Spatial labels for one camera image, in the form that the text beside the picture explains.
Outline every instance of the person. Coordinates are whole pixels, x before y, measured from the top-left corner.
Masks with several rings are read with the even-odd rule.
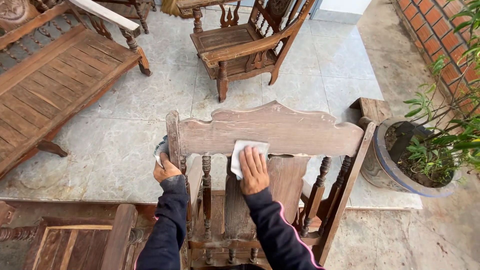
[[[153,173],[163,188],[155,211],[158,220],[138,256],[136,270],[180,269],[179,250],[186,233],[189,196],[180,170],[169,161],[167,154],[161,153],[160,158],[164,168],[155,163]],[[282,204],[272,200],[265,156],[259,155],[256,148],[246,147],[240,152],[240,165],[244,175],[240,188],[272,269],[323,269],[285,220]],[[261,268],[248,264],[239,269]]]

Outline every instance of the broom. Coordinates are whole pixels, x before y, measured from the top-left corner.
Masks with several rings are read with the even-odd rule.
[[[193,13],[182,14],[180,9],[177,7],[177,0],[162,0],[162,8],[160,9],[163,13],[176,16],[180,16],[184,19],[193,18]]]

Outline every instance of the black jacket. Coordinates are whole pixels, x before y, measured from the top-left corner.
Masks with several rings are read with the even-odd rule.
[[[163,195],[158,198],[155,211],[158,220],[135,263],[136,270],[180,269],[179,250],[186,233],[188,202],[185,177],[167,178],[160,186]],[[287,223],[282,204],[272,200],[268,188],[244,198],[272,269],[323,269],[296,230]]]

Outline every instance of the plant pot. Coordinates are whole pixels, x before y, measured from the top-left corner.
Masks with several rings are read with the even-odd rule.
[[[392,161],[385,145],[387,129],[397,123],[408,121],[404,117],[390,117],[383,121],[373,134],[361,174],[372,185],[404,193],[415,193],[427,197],[445,197],[458,187],[460,172],[453,174],[452,180],[441,187],[425,187],[406,176]]]

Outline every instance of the soil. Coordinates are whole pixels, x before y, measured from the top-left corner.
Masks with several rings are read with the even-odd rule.
[[[396,125],[391,125],[387,129],[387,132],[385,133],[385,146],[388,151],[390,151],[393,144],[396,142],[396,138],[397,138],[395,134],[396,128],[397,128]],[[412,172],[410,168],[412,168],[415,165],[415,161],[409,160],[408,159],[409,156],[410,156],[410,153],[405,150],[403,154],[400,156],[400,161],[396,165],[403,172],[403,174],[408,176],[411,180],[425,187],[436,188],[436,187],[445,186],[444,183],[432,181],[429,177],[427,177],[424,174]]]

